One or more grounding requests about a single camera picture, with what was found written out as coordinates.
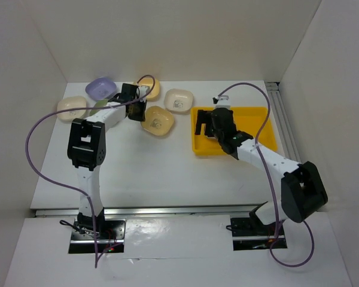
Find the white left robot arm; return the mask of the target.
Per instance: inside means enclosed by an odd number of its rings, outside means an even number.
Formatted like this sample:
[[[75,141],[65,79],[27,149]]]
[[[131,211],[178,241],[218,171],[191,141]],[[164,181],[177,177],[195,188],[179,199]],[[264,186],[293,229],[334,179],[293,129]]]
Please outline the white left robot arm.
[[[105,211],[101,202],[99,174],[107,153],[106,133],[128,118],[145,121],[146,97],[151,89],[123,84],[107,104],[85,119],[74,119],[68,141],[68,158],[76,168],[80,195],[77,222],[80,229],[98,239],[106,232]]]

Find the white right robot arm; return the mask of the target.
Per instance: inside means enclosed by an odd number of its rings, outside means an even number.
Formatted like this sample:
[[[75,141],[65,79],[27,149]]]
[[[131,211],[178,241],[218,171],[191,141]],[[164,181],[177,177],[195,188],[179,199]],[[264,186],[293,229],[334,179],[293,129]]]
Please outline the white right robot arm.
[[[263,234],[270,224],[289,219],[301,223],[328,202],[320,173],[313,163],[299,163],[283,157],[256,142],[237,129],[233,111],[227,108],[196,111],[194,135],[205,135],[217,141],[223,153],[264,171],[270,183],[273,200],[258,205],[250,213],[249,227]]]

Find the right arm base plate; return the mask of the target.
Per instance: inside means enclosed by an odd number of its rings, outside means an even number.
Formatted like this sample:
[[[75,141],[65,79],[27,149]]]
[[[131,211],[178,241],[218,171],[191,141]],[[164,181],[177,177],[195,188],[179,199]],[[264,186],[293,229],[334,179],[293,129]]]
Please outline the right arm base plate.
[[[226,229],[231,232],[234,251],[269,249],[275,241],[276,224],[263,225],[249,217],[231,218]]]

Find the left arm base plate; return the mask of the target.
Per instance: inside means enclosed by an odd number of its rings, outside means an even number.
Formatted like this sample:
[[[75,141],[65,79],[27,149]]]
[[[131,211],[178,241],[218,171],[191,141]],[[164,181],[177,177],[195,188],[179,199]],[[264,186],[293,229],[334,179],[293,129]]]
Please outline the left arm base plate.
[[[110,220],[105,222],[105,229],[100,233],[80,228],[75,220],[73,224],[60,220],[59,224],[71,229],[69,254],[93,254],[95,252],[94,236],[98,241],[98,253],[120,254],[124,252],[126,220]]]

